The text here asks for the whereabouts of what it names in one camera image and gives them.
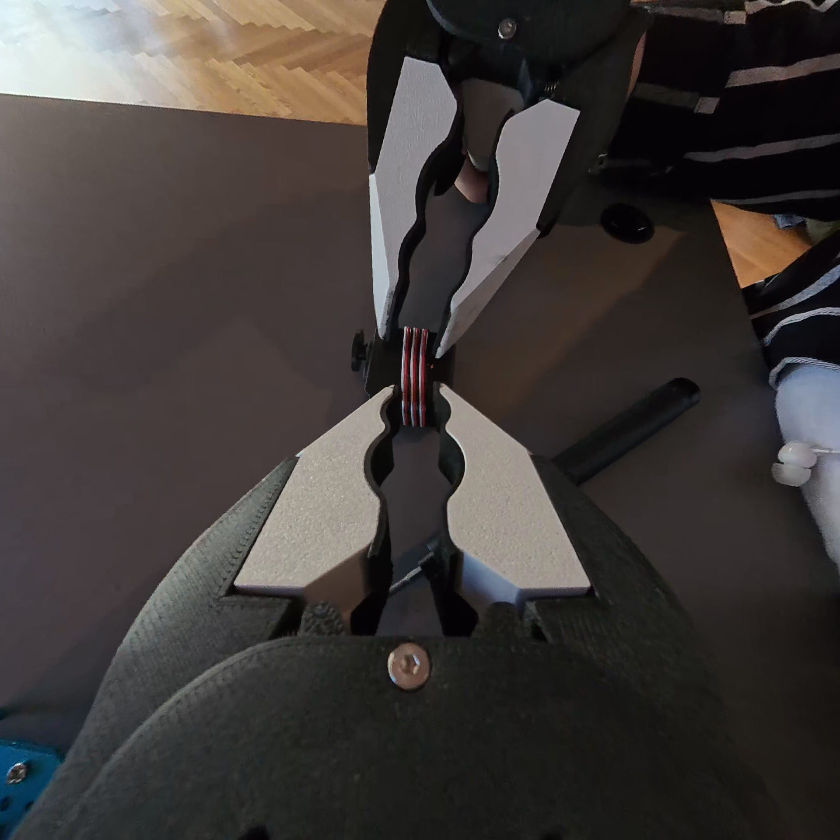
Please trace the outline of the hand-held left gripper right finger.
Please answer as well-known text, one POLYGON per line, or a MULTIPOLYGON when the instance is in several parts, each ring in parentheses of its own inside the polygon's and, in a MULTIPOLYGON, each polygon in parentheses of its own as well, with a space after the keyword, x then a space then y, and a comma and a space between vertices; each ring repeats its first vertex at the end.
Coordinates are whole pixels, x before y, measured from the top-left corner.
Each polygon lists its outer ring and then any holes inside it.
POLYGON ((495 604, 587 594, 592 583, 531 453, 438 385, 438 468, 449 483, 429 582, 445 636, 469 636, 495 604))

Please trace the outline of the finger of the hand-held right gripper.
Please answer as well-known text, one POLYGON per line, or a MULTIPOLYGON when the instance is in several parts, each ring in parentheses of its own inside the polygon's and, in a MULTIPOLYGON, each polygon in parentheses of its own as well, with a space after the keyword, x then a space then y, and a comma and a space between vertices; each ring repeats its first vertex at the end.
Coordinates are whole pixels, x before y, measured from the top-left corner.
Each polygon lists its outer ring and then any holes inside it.
POLYGON ((493 159, 496 199, 471 239, 469 266, 438 338, 438 358, 464 336, 538 238, 540 215, 580 114, 544 99, 503 123, 493 159))
POLYGON ((369 177, 371 268, 377 334, 392 335, 414 249, 425 235, 427 196, 458 148, 463 109, 439 64, 406 56, 369 177))

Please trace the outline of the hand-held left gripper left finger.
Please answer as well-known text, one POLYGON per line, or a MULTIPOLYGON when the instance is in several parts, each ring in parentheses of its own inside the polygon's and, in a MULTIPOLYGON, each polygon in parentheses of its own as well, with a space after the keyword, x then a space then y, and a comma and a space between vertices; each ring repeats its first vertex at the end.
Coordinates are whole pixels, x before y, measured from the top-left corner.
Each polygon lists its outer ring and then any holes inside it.
POLYGON ((393 469, 387 385, 297 456, 237 576, 239 594, 328 603, 372 635, 392 582, 382 482, 393 469))

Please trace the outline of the black servo with striped cable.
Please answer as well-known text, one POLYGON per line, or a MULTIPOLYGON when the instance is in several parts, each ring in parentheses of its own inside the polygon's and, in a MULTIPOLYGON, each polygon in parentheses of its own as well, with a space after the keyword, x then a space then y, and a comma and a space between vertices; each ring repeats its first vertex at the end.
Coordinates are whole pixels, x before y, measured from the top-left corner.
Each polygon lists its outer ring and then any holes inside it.
POLYGON ((433 348, 436 337, 427 329, 409 327, 398 329, 389 340, 376 334, 366 341, 362 330, 353 336, 351 370, 362 373, 368 396, 388 385, 395 387, 400 422, 405 427, 436 427, 436 388, 453 384, 456 349, 437 357, 433 348))

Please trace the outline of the blue metal bracket assembly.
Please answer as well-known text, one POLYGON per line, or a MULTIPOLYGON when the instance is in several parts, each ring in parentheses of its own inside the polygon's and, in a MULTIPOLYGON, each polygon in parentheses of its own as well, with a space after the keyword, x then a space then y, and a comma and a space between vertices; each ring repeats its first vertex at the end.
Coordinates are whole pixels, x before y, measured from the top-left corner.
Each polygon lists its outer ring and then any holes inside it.
POLYGON ((1 838, 10 838, 60 766, 59 720, 55 713, 2 704, 1 838))

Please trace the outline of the dark desk with wooden edge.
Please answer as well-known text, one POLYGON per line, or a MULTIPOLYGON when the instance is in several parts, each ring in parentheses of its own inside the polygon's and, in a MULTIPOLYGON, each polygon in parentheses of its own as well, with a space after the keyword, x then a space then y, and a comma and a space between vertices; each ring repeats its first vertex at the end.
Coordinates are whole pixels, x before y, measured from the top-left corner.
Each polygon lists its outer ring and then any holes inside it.
MULTIPOLYGON (((2 738, 68 749, 163 575, 364 400, 365 134, 2 97, 2 738)), ((704 637, 792 838, 838 838, 838 581, 777 486, 774 394, 714 213, 589 192, 458 345, 455 390, 552 456, 674 377, 700 404, 584 489, 704 637)))

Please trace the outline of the person's right hand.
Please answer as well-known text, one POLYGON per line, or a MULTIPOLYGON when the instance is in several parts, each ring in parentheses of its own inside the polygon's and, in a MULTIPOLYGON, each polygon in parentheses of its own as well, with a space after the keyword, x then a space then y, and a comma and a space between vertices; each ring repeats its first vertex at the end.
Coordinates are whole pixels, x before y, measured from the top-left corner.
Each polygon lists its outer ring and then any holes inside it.
POLYGON ((463 164, 455 178, 455 188, 469 202, 486 204, 489 192, 488 173, 478 169, 469 154, 465 155, 463 164))

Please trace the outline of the black screwdriver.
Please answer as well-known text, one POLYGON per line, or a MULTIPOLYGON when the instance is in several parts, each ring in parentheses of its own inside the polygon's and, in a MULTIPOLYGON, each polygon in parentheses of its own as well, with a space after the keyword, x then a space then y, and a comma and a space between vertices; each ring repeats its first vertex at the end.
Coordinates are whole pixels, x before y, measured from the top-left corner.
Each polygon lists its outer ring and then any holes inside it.
POLYGON ((699 401, 698 384, 677 377, 551 458, 550 463, 579 487, 672 424, 699 401))

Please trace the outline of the person's striped black shirt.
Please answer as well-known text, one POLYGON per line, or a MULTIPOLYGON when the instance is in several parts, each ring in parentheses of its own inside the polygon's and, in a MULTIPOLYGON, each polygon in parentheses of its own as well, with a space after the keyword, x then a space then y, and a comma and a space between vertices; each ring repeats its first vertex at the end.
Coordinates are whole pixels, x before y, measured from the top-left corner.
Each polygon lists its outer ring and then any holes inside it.
MULTIPOLYGON (((743 292, 784 443, 839 444, 838 2, 634 2, 650 15, 596 171, 834 230, 743 292)), ((801 488, 839 561, 839 461, 801 488)))

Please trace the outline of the white drawstring toggle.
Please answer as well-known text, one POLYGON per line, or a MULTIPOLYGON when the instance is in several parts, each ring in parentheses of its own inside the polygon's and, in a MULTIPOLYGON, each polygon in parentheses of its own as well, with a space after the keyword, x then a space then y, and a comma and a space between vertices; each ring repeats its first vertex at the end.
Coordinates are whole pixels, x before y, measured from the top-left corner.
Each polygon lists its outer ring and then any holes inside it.
POLYGON ((821 458, 838 455, 838 449, 793 440, 780 448, 771 476, 784 487, 800 488, 808 483, 821 458))

